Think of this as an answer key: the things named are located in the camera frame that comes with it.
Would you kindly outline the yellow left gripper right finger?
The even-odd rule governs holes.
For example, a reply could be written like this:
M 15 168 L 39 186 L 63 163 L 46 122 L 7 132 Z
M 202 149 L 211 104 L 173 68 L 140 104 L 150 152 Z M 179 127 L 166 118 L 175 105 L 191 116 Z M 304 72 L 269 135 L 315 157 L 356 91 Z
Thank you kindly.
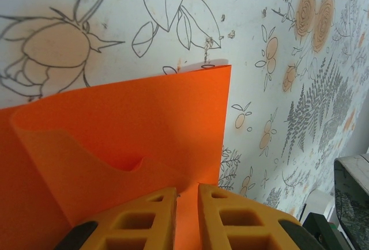
M 278 209 L 219 187 L 198 186 L 202 249 L 314 249 L 315 238 Z

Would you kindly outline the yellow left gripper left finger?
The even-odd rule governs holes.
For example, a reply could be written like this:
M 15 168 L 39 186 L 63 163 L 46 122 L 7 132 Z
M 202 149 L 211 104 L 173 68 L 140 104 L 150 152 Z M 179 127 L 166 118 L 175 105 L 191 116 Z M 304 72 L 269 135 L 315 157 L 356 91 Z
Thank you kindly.
M 173 249 L 177 191 L 163 188 L 97 213 L 56 249 Z

